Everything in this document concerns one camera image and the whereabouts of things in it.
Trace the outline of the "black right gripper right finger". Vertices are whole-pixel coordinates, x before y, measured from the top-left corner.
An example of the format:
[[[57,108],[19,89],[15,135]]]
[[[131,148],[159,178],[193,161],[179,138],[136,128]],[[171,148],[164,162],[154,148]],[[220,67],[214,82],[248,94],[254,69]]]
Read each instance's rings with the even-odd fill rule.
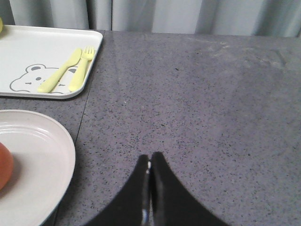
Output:
[[[181,184],[164,156],[151,158],[152,208],[156,226],[226,226]]]

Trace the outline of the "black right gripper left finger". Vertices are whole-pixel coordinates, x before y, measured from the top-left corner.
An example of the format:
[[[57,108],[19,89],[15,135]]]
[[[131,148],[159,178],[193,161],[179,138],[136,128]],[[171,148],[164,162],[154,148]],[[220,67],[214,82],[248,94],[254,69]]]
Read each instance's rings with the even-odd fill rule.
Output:
[[[134,171],[114,199],[88,222],[89,226],[148,226],[150,168],[147,155],[138,158]]]

